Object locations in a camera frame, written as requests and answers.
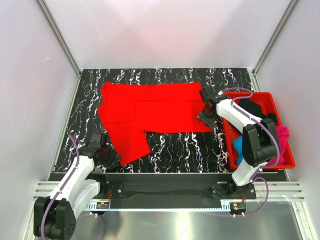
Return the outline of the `red t shirt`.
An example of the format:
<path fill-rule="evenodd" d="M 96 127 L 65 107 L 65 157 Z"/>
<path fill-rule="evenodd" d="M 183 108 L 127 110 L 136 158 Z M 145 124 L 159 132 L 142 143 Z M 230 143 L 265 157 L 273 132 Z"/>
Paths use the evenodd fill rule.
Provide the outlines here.
<path fill-rule="evenodd" d="M 127 85 L 105 83 L 97 110 L 124 166 L 148 155 L 146 132 L 161 134 L 208 133 L 197 118 L 204 103 L 201 84 Z"/>

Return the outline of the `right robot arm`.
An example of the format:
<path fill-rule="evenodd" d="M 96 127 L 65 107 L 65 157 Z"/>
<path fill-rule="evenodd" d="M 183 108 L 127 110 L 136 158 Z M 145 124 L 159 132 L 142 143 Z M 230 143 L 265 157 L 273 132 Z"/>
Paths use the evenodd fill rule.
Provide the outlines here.
<path fill-rule="evenodd" d="M 231 175 L 227 185 L 228 195 L 239 198 L 245 186 L 273 159 L 280 159 L 280 148 L 275 122 L 262 119 L 240 107 L 225 91 L 215 93 L 213 87 L 205 86 L 200 91 L 204 108 L 198 114 L 199 121 L 213 128 L 217 117 L 224 118 L 242 134 L 242 156 L 244 160 Z"/>

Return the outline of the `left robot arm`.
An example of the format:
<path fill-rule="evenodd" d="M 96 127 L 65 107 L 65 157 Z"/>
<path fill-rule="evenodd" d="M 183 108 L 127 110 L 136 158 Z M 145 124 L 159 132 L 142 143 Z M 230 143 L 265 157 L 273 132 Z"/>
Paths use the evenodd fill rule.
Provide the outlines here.
<path fill-rule="evenodd" d="M 72 135 L 69 139 L 76 156 L 70 169 L 58 185 L 47 195 L 36 199 L 33 207 L 33 235 L 42 240 L 69 240 L 72 238 L 81 212 L 94 198 L 107 198 L 96 207 L 108 210 L 112 190 L 98 165 L 116 162 L 117 153 L 107 145 L 107 134 L 94 133 L 87 143 Z"/>

